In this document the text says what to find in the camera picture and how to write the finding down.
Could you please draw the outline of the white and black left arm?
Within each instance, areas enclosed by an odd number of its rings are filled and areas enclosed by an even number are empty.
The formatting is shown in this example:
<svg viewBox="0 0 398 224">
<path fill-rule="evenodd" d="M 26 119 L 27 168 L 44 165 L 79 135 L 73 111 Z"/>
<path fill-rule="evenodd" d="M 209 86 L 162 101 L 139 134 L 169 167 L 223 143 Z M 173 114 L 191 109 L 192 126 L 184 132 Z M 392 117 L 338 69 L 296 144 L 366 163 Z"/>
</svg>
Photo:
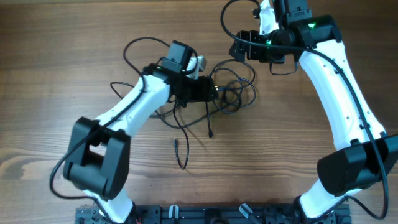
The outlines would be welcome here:
<svg viewBox="0 0 398 224">
<path fill-rule="evenodd" d="M 116 106 L 96 119 L 82 117 L 74 124 L 63 176 L 94 200 L 110 222 L 124 223 L 134 207 L 124 189 L 131 138 L 171 96 L 185 106 L 213 101 L 218 94 L 210 77 L 190 78 L 151 64 Z"/>
</svg>

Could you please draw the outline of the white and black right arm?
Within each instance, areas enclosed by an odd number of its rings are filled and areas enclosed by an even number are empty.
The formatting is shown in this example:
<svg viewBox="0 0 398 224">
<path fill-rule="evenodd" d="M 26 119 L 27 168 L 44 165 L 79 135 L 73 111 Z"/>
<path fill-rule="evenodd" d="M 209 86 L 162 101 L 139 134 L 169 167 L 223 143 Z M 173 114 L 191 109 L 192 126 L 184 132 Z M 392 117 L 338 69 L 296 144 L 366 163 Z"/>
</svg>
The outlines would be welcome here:
<svg viewBox="0 0 398 224">
<path fill-rule="evenodd" d="M 293 221 L 322 222 L 355 194 L 375 183 L 389 207 L 387 175 L 397 162 L 397 136 L 388 136 L 366 103 L 345 52 L 342 34 L 330 15 L 314 16 L 306 1 L 263 1 L 254 18 L 259 30 L 233 35 L 236 60 L 283 64 L 292 55 L 314 85 L 330 123 L 336 151 L 317 162 L 318 180 L 297 197 Z"/>
</svg>

